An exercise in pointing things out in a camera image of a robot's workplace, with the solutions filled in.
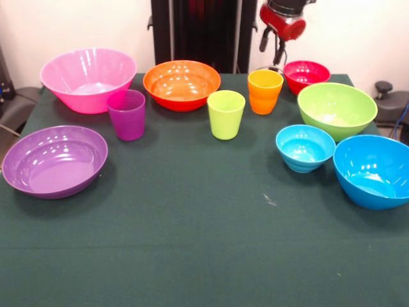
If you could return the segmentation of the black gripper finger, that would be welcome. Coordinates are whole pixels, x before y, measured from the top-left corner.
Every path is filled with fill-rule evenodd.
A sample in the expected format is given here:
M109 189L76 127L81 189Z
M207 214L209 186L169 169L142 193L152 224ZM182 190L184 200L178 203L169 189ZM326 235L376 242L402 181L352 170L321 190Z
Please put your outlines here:
M279 37L275 38L275 56L273 64L279 64L285 52L285 41Z
M269 36L270 32L271 32L271 27L266 27L264 32L263 32L263 35L261 37L261 41L260 41L260 45L259 45L259 51L260 52L265 52L266 46L268 44L268 36Z

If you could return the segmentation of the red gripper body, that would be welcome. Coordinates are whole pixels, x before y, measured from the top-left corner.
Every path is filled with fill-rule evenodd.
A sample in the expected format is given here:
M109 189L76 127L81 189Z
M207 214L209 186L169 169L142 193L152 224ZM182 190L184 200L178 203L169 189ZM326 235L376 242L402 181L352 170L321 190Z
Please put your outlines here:
M306 22L301 15L296 17L281 15L266 3L261 6L260 17L284 41L296 40L306 28Z

